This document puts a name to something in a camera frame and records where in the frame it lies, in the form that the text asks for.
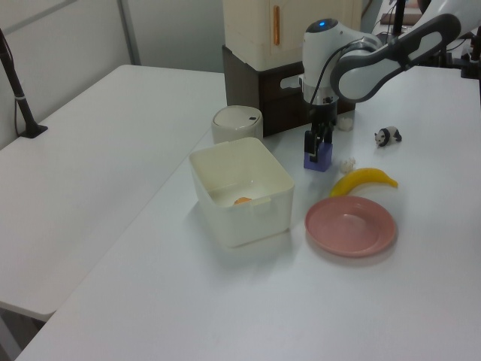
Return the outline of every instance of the cream storage cabinet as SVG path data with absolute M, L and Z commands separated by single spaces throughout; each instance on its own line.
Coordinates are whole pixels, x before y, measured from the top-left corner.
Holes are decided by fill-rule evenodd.
M 257 71 L 300 62 L 314 21 L 361 25 L 362 0 L 222 0 L 222 6 L 226 47 Z

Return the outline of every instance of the white lidded container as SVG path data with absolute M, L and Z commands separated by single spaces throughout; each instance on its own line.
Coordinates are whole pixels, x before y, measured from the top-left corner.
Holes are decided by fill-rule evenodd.
M 217 240 L 236 247 L 289 228 L 294 181 L 257 138 L 243 138 L 189 157 L 195 191 Z M 235 205 L 239 198 L 249 202 Z
M 217 112 L 212 119 L 214 144 L 253 137 L 262 139 L 262 113 L 243 105 L 230 105 Z

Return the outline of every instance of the brown box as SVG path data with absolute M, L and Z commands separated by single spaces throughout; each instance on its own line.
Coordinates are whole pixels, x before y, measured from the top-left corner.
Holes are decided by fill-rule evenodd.
M 302 62 L 266 71 L 257 71 L 222 47 L 227 105 L 257 108 L 264 118 L 264 136 L 307 124 L 301 88 L 280 87 L 280 81 L 304 73 Z M 339 114 L 354 110 L 355 105 L 338 102 Z

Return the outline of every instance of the small orange piece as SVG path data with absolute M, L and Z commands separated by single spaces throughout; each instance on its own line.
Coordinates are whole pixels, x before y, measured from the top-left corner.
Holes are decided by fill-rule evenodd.
M 237 201 L 234 202 L 234 204 L 239 205 L 240 203 L 245 203 L 248 201 L 252 201 L 252 199 L 247 197 L 240 197 Z

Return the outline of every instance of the blue block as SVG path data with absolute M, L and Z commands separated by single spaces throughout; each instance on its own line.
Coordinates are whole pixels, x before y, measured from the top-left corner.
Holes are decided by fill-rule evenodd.
M 332 164 L 332 144 L 322 142 L 317 149 L 317 163 L 309 160 L 309 153 L 304 153 L 304 168 L 313 171 L 327 171 Z

